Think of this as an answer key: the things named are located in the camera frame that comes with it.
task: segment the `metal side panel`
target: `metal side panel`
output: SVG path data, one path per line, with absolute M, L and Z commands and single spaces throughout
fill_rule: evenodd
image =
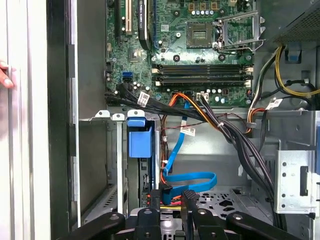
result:
M 0 13 L 14 83 L 0 86 L 0 239 L 50 240 L 46 2 L 1 1 Z

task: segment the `finger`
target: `finger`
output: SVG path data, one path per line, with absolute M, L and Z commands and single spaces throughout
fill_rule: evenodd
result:
M 0 69 L 8 69 L 8 64 L 5 61 L 0 61 Z
M 14 86 L 13 82 L 8 78 L 7 75 L 0 69 L 0 83 L 5 86 L 7 89 L 10 89 Z

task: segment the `sata port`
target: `sata port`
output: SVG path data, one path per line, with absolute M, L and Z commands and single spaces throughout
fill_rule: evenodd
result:
M 132 71 L 123 71 L 122 72 L 122 77 L 123 78 L 133 78 L 134 73 Z

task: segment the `orange wire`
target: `orange wire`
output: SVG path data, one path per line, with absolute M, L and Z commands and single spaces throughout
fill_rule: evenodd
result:
M 265 109 L 262 108 L 262 107 L 256 108 L 256 109 L 252 110 L 252 111 L 249 113 L 249 118 L 248 118 L 249 123 L 252 122 L 252 118 L 253 118 L 253 116 L 254 116 L 257 112 L 264 112 L 264 111 L 265 111 Z M 245 133 L 248 134 L 248 133 L 250 133 L 251 131 L 252 131 L 252 128 L 248 128 Z

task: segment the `rectangular slot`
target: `rectangular slot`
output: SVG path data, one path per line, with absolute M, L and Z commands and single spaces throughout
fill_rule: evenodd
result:
M 308 196 L 308 189 L 307 189 L 308 172 L 309 172 L 308 166 L 300 167 L 300 196 Z
M 125 33 L 132 35 L 132 0 L 125 0 Z

